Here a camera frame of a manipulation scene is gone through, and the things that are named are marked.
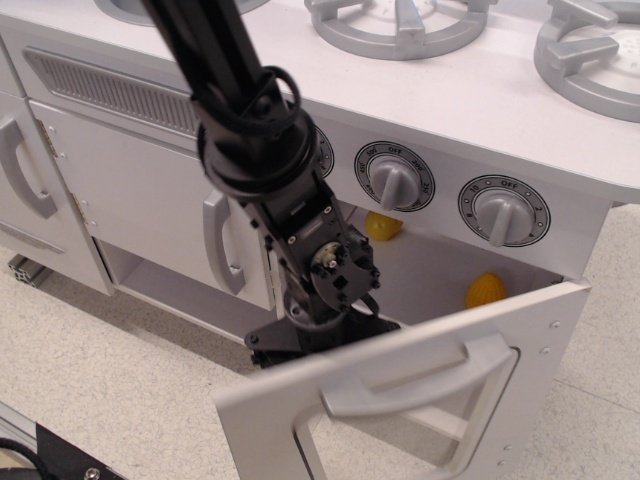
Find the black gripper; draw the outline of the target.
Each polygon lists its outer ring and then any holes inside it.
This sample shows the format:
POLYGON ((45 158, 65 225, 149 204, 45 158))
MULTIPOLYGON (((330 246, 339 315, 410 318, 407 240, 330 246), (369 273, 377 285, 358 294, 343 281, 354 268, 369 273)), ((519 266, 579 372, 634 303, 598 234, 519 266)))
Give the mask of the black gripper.
POLYGON ((376 310, 351 306, 324 325, 302 327, 285 316, 249 332, 244 343, 252 351, 252 363, 266 369, 399 329, 376 310))

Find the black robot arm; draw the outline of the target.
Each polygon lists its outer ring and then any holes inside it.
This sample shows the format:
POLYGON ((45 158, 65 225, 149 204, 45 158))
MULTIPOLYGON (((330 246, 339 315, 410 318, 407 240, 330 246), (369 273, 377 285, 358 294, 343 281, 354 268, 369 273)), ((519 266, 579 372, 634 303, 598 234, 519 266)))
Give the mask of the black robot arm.
POLYGON ((231 1, 145 7, 191 88, 207 176, 284 272, 283 317, 245 338, 253 362, 266 368, 394 331, 371 296, 380 276, 372 247, 323 178, 315 124, 299 96, 281 94, 291 76, 260 63, 231 1))

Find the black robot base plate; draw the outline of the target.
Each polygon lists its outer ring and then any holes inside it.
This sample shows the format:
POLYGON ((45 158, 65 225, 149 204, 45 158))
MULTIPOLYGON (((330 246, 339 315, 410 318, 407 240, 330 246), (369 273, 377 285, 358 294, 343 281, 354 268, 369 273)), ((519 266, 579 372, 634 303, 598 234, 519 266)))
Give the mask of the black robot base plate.
POLYGON ((57 479, 123 480, 119 472, 36 424, 37 454, 57 479))

